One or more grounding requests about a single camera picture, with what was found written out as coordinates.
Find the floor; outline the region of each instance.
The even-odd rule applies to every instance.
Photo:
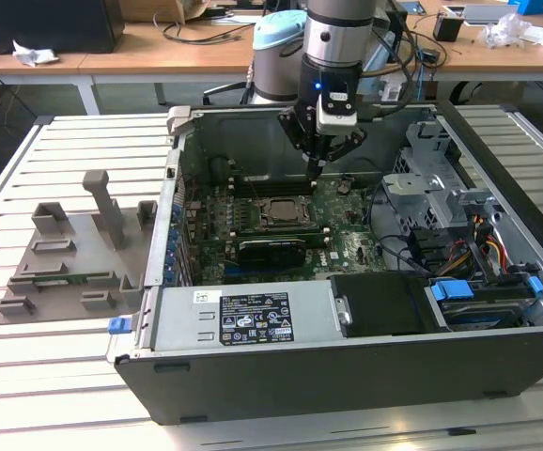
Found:
[[[165,94],[170,104],[201,104],[202,92],[216,84],[184,84],[166,85]],[[12,86],[18,90],[18,95],[27,103],[29,108],[37,115],[82,115],[82,106],[79,94],[73,86]],[[444,86],[440,92],[445,93],[449,86]],[[8,90],[2,90],[0,105],[0,171],[6,165],[8,158],[14,153],[22,142],[26,132],[33,123],[33,118],[17,102],[13,101]],[[536,84],[512,88],[514,99],[520,96],[516,92],[523,92],[522,101],[517,105],[522,113],[543,132],[543,89]],[[130,113],[164,113],[166,106],[160,106],[155,97],[153,86],[150,85],[104,85],[99,86],[101,100],[105,114]],[[506,89],[490,89],[483,86],[474,93],[475,101],[487,103],[512,102],[506,96]],[[225,93],[215,96],[212,100],[217,104],[236,104],[240,93]]]

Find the barcode sticker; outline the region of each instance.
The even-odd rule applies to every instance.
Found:
[[[195,291],[194,303],[218,303],[222,297],[220,289],[209,289],[207,291]]]

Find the computer case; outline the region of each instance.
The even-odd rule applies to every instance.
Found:
[[[0,54],[31,49],[111,53],[123,34],[118,0],[0,0]]]

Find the plastic bag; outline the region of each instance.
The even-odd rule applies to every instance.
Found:
[[[516,44],[524,45],[521,36],[532,24],[523,21],[516,13],[503,16],[498,23],[485,26],[480,33],[480,40],[490,49]]]

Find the power supply label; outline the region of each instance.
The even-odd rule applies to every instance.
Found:
[[[294,341],[288,293],[222,296],[220,330],[224,346]]]

